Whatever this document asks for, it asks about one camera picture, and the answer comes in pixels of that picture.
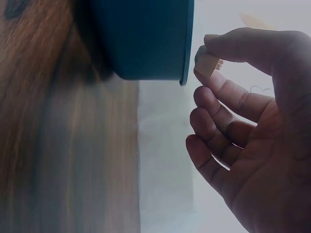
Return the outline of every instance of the blue container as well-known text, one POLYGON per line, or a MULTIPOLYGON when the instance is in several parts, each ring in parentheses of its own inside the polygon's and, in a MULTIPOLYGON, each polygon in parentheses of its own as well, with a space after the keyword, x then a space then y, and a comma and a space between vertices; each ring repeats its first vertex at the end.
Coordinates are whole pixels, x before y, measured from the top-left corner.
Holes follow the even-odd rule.
POLYGON ((121 78, 186 84, 194 0, 91 0, 91 7, 121 78))

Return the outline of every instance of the wood grain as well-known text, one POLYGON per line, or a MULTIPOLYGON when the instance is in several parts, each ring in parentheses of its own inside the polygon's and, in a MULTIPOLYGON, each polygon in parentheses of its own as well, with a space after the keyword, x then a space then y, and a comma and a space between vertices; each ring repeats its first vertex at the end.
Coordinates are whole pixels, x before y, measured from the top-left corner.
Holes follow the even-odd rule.
POLYGON ((0 0, 0 229, 138 233, 138 84, 85 2, 0 0))

